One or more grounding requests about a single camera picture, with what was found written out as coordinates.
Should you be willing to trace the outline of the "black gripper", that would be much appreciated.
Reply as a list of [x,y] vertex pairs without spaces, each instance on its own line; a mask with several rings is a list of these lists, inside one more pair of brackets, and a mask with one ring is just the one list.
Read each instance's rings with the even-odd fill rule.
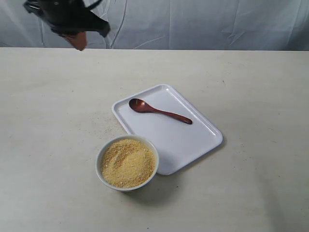
[[48,24],[52,32],[83,51],[87,46],[86,31],[96,31],[106,37],[111,30],[107,21],[92,12],[99,4],[100,0],[89,6],[82,0],[27,0],[23,6]]

